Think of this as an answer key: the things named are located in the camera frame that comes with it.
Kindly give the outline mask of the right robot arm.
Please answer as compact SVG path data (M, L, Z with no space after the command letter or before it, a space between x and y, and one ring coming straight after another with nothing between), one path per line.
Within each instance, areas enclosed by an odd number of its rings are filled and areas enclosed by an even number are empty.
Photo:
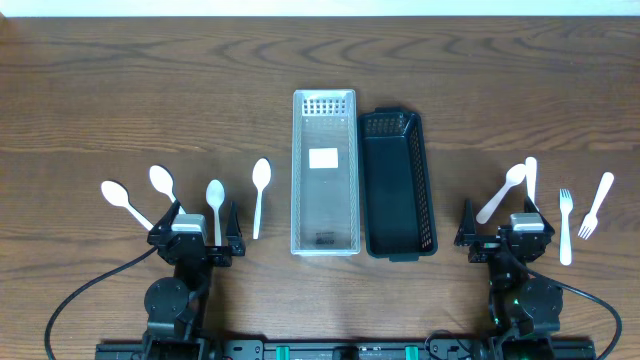
M489 315L495 329L470 347L472 359L552 359L550 334L560 329L563 291L535 278L527 264L545 253L555 234L530 198L524 210L495 235L480 235L472 203L465 201L454 240L469 250L468 261L489 269Z

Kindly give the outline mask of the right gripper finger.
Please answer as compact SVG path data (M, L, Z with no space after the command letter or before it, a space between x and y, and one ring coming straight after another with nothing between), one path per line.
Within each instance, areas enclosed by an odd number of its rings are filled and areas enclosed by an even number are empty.
M524 212L529 214L537 214L541 219L544 218L534 201L529 196L526 196L524 200Z
M465 200L463 216L458 230L458 236L464 238L467 235L474 236L476 234L475 217L473 206L470 199Z

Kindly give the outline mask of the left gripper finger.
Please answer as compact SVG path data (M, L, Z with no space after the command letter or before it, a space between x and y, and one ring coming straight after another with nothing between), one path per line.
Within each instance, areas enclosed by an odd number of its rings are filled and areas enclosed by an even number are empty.
M231 202L230 205L226 238L230 246L241 246L243 244L243 236L239 225L237 205L235 202Z
M158 230L159 231L170 231L171 225L175 220L176 216L179 214L181 209L181 203L179 200L175 200L167 212L162 216L162 218L158 221Z

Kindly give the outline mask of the white plastic spoon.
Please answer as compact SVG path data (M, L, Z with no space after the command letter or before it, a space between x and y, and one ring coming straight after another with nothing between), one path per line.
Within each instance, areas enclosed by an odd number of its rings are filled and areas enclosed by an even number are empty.
M262 217L262 197L263 191L271 181L272 170L267 158L260 158L254 165L252 181L257 189L256 206L253 223L253 239L259 238L261 217Z
M153 224L130 203L128 191L123 185L106 180L101 183L100 188L102 195L111 205L125 208L147 231L153 228Z
M220 223L220 208L225 200L225 190L223 184L217 180L211 180L206 189L206 201L212 208L214 214L214 231L215 231L215 245L222 245L221 223Z
M476 215L476 221L480 224L485 224L489 221L491 216L496 211L508 191L521 184L526 177L526 165L523 163L516 164L511 167L506 175L503 186L497 191L497 193L485 204L485 206Z
M173 191L173 176L164 166L152 165L149 168L149 179L156 191L166 195L172 203L177 201Z

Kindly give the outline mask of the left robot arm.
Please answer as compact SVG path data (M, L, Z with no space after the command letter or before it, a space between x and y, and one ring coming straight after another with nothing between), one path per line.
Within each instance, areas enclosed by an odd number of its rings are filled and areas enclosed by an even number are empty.
M234 257L246 252L237 206L230 205L226 246L208 246L200 232L173 230L178 215L178 206L171 206L148 232L147 242L174 267L174 274L155 281L146 291L148 321L140 357L222 359L221 342L203 329L203 320L213 269L231 266Z

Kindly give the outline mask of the white plastic fork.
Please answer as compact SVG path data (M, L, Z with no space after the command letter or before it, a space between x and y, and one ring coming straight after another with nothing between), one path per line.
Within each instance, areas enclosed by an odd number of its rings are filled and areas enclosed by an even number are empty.
M611 189L614 179L615 177L611 172L605 172L602 175L590 211L585 215L580 226L578 232L580 238L587 240L596 229L598 225L597 213Z
M559 190L559 208L561 212L561 232L559 259L564 266L572 263L572 247L569 216L573 210L573 200L568 189Z
M525 159L525 166L527 196L531 200L535 208L538 209L535 201L537 183L537 159L532 156L527 157Z

